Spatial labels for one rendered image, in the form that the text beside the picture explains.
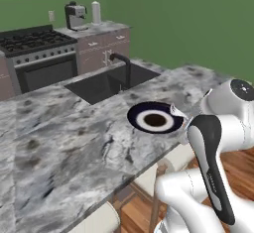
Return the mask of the dark blue white plate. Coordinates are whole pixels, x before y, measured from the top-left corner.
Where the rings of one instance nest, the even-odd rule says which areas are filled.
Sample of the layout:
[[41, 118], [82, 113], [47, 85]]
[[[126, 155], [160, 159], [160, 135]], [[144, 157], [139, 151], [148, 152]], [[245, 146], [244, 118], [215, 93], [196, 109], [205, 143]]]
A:
[[146, 133], [172, 133], [180, 129], [187, 119], [173, 116], [170, 106], [157, 101], [141, 102], [129, 109], [127, 119], [133, 127]]

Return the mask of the silver spoon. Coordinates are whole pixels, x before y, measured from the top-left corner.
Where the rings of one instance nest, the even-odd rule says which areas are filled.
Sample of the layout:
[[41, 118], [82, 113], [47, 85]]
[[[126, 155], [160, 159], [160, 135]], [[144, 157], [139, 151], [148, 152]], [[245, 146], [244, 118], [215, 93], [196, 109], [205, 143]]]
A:
[[171, 104], [170, 106], [170, 112], [173, 116], [177, 116], [177, 117], [183, 117], [185, 119], [188, 119], [188, 116], [182, 112], [181, 110], [179, 110], [174, 103]]

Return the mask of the dark sink basin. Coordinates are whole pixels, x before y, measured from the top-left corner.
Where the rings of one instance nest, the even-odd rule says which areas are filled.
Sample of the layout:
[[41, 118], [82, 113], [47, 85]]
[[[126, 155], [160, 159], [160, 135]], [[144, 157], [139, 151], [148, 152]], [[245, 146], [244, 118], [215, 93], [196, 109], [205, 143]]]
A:
[[[131, 63], [130, 66], [130, 87], [135, 87], [159, 76], [158, 73], [140, 65]], [[126, 65], [73, 82], [68, 84], [66, 88], [89, 104], [95, 104], [127, 90]]]

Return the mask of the black tap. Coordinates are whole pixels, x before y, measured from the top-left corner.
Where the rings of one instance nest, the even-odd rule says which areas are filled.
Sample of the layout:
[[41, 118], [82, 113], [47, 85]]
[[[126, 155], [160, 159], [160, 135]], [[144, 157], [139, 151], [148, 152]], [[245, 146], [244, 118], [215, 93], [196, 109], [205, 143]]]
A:
[[127, 57], [122, 56], [118, 53], [112, 53], [109, 56], [109, 59], [111, 61], [114, 61], [116, 58], [125, 62], [125, 66], [126, 66], [126, 68], [125, 68], [125, 75], [126, 75], [125, 88], [129, 89], [131, 86], [131, 61]]

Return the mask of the brown base cupboard run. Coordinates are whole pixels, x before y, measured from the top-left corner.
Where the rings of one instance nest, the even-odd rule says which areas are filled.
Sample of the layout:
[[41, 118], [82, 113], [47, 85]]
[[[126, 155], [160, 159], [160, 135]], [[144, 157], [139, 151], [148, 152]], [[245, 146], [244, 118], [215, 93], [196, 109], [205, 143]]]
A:
[[83, 31], [72, 31], [68, 28], [59, 28], [58, 32], [77, 39], [76, 59], [79, 74], [95, 71], [112, 65], [109, 56], [118, 53], [129, 56], [130, 26], [112, 21], [102, 22], [95, 26], [87, 25]]

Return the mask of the white bar stool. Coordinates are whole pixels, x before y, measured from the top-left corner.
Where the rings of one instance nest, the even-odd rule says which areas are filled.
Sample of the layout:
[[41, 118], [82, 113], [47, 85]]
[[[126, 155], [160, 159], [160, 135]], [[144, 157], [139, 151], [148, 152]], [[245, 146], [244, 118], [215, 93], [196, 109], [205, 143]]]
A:
[[121, 233], [121, 202], [105, 202], [68, 233]]
[[132, 189], [142, 195], [153, 197], [157, 168], [158, 165], [154, 164], [135, 178], [130, 184]]
[[191, 145], [179, 144], [162, 158], [162, 164], [167, 166], [169, 173], [173, 173], [185, 169], [193, 158]]

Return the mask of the steel gas range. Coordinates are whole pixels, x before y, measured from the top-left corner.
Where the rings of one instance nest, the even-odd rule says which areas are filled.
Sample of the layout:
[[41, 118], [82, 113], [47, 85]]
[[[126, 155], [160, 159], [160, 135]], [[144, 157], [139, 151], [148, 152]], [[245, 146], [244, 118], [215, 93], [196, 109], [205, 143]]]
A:
[[77, 76], [77, 39], [52, 25], [0, 32], [0, 51], [6, 58], [16, 95]]

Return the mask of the white paper towel roll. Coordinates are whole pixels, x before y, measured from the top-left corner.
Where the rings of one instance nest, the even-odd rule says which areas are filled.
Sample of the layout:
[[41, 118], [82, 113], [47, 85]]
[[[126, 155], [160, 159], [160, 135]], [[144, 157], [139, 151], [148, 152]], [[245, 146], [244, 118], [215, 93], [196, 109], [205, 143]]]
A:
[[101, 23], [100, 3], [97, 1], [93, 1], [91, 3], [91, 7], [92, 7], [92, 23], [94, 25], [99, 25]]

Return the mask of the silver coffee machine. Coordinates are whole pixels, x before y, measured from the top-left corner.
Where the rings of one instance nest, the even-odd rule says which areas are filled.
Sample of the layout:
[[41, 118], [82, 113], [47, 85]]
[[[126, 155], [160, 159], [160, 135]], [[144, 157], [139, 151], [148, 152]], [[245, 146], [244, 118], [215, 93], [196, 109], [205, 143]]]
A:
[[70, 1], [64, 6], [66, 27], [72, 31], [87, 30], [88, 27], [84, 24], [86, 19], [87, 9], [85, 6], [77, 5], [75, 1]]

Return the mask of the brown narrow base cupboard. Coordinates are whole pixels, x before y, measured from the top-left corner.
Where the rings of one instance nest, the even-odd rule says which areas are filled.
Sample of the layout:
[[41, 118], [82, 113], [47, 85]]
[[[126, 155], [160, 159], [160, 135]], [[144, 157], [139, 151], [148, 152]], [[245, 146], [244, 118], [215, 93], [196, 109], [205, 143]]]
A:
[[4, 53], [0, 51], [0, 101], [15, 96]]

